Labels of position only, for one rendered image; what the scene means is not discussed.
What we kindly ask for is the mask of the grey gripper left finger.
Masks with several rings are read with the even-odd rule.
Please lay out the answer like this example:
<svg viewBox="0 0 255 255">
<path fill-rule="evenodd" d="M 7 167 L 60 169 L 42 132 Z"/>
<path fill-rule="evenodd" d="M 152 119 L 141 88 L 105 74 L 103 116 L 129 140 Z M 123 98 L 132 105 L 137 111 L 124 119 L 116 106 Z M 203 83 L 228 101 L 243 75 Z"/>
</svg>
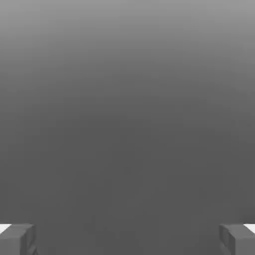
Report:
<svg viewBox="0 0 255 255">
<path fill-rule="evenodd" d="M 36 226 L 0 223 L 0 255 L 38 255 Z"/>
</svg>

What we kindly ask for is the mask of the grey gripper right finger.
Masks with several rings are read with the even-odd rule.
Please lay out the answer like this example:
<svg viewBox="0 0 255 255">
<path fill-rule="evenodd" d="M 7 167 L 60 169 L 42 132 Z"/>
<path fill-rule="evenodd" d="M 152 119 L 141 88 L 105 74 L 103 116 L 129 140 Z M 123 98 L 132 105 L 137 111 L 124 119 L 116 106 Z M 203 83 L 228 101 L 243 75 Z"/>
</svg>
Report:
<svg viewBox="0 0 255 255">
<path fill-rule="evenodd" d="M 255 255 L 255 224 L 220 224 L 222 255 Z"/>
</svg>

